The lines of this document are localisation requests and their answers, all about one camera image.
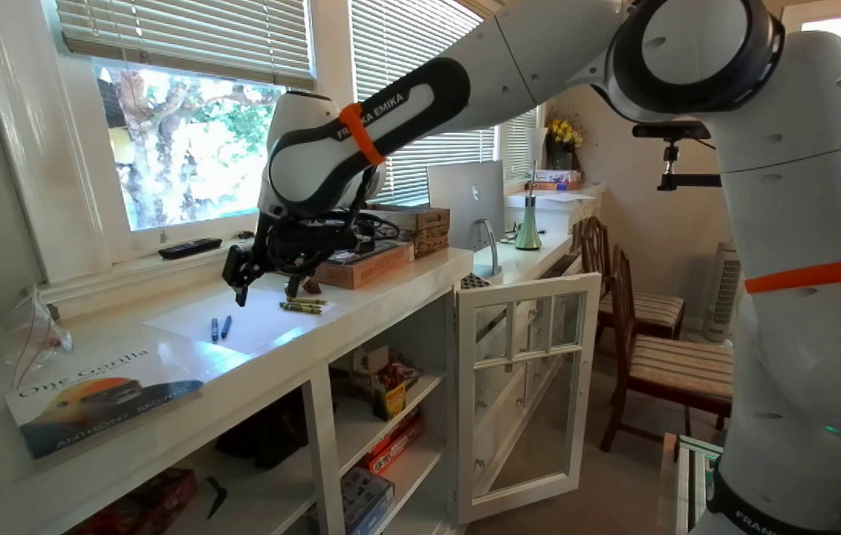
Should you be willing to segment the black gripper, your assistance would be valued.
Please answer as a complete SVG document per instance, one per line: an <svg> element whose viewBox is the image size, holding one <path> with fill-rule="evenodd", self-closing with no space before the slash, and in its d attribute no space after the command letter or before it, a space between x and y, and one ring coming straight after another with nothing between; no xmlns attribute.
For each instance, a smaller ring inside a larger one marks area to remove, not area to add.
<svg viewBox="0 0 841 535"><path fill-rule="evenodd" d="M233 248L224 261L224 283L245 306L251 286L267 273L288 273L285 297L321 295L315 268L336 249L357 249L371 242L380 221L376 213L330 212L327 216L261 216L254 248Z"/></svg>

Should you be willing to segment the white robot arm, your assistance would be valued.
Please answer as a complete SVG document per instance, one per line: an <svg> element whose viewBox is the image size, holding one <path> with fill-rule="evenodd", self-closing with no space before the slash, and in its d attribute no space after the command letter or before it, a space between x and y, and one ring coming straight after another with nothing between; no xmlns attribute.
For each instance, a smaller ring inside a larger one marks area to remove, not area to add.
<svg viewBox="0 0 841 535"><path fill-rule="evenodd" d="M734 401L694 535L841 535L841 40L761 0L520 0L343 109L282 98L257 242L224 280L300 280L351 234L351 181L435 133L590 83L631 121L698 121L744 261Z"/></svg>

